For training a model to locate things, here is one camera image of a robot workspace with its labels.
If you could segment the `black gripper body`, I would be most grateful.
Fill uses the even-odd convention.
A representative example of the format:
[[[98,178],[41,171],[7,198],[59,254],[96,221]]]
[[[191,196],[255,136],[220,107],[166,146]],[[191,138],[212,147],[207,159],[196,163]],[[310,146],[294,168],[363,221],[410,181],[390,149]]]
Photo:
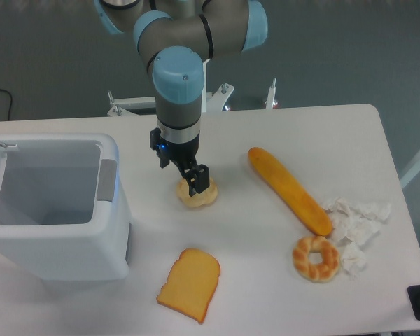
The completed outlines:
[[[197,164],[196,154],[199,148],[200,136],[197,135],[193,140],[186,143],[173,143],[161,137],[160,128],[150,131],[150,148],[157,154],[157,149],[161,148],[168,154],[170,162],[174,163],[181,175]]]

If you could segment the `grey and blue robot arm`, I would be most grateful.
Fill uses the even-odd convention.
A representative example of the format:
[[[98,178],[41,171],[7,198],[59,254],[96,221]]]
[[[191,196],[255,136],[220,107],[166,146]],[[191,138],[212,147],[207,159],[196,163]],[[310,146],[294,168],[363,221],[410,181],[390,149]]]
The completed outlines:
[[[112,34],[132,32],[155,90],[157,127],[150,147],[160,166],[174,163],[190,195],[210,186],[209,168],[198,164],[204,100],[204,63],[261,46],[268,34],[259,1],[95,1]]]

